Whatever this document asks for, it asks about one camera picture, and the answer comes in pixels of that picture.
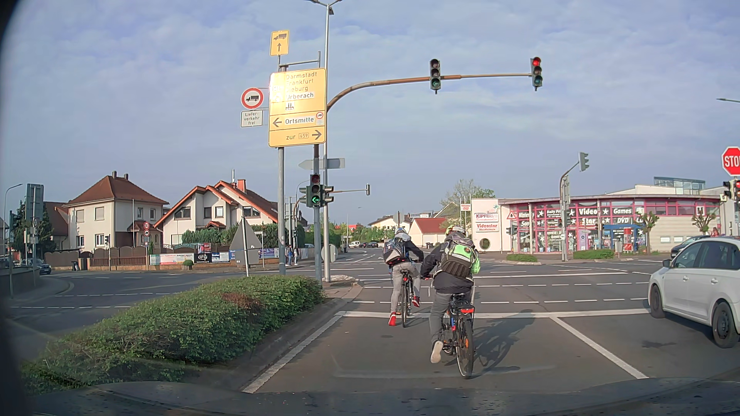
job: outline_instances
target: white house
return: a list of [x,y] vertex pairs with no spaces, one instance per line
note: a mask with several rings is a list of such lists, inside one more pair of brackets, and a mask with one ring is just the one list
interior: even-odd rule
[[278,222],[276,203],[267,201],[246,188],[246,180],[219,181],[216,185],[195,187],[154,224],[162,231],[165,246],[181,243],[187,230],[226,229],[242,218],[250,225]]
[[[142,245],[142,232],[134,221],[154,223],[168,204],[129,181],[129,175],[103,177],[77,198],[67,202],[57,212],[65,212],[69,224],[70,248],[93,251],[105,247],[110,237],[113,247]],[[160,235],[151,231],[151,242],[160,243]]]

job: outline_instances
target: asphalt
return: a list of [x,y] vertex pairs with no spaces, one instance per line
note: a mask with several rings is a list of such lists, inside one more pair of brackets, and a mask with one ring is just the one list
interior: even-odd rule
[[[357,297],[243,390],[574,392],[643,378],[721,377],[736,370],[737,350],[715,346],[707,327],[670,315],[657,320],[647,313],[647,282],[660,260],[529,266],[484,258],[475,278],[477,360],[474,376],[464,380],[453,357],[429,362],[429,282],[422,283],[422,305],[414,309],[410,327],[389,327],[392,288],[380,249],[353,249],[332,264],[332,274],[358,279],[362,289]],[[312,270],[290,272],[312,275]],[[241,274],[56,276],[73,286],[11,305],[14,341],[21,356],[30,357],[45,338],[99,321],[143,299],[236,275]]]

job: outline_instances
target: white sneaker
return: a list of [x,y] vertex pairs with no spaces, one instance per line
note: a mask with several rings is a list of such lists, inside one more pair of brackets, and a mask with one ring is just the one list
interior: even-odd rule
[[439,363],[442,360],[442,355],[440,353],[442,352],[443,346],[444,343],[442,341],[434,342],[434,346],[431,348],[431,357],[429,358],[432,364]]

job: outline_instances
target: sky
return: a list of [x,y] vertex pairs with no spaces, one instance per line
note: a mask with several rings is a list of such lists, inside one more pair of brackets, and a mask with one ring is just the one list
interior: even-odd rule
[[[366,81],[441,73],[528,73],[372,87],[327,115],[333,221],[367,224],[398,210],[439,209],[459,179],[501,198],[573,195],[652,184],[653,176],[728,179],[740,145],[740,3],[718,1],[344,0],[329,36],[329,97]],[[283,63],[315,59],[325,9],[305,0],[25,0],[0,59],[0,190],[44,185],[68,201],[113,170],[179,201],[230,180],[278,197],[267,127],[242,128],[241,93],[267,87],[274,30]],[[296,66],[293,69],[309,68]],[[286,194],[312,147],[286,148]],[[8,193],[17,207],[24,187]]]

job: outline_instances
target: car wheel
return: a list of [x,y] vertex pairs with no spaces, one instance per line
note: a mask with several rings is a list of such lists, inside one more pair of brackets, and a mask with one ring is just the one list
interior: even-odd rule
[[732,348],[738,342],[733,311],[727,302],[720,302],[712,312],[712,335],[719,348]]
[[663,311],[663,299],[660,295],[660,289],[658,289],[658,285],[654,284],[653,287],[650,288],[650,300],[648,301],[650,304],[650,316],[653,318],[665,318],[665,312]]

